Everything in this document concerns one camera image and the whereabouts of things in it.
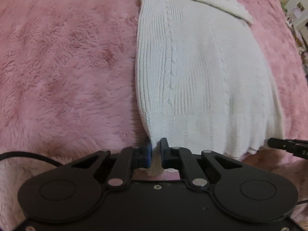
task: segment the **white cloth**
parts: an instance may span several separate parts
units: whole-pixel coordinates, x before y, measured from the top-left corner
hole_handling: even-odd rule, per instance
[[[238,158],[284,138],[274,79],[246,22],[236,0],[141,0],[136,90],[154,147],[167,137]],[[156,157],[149,174],[158,167]]]

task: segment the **cable knit pattern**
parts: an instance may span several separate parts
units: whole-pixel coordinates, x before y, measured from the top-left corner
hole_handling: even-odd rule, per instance
[[[152,143],[237,158],[284,138],[272,74],[244,20],[195,0],[141,1],[137,97]]]

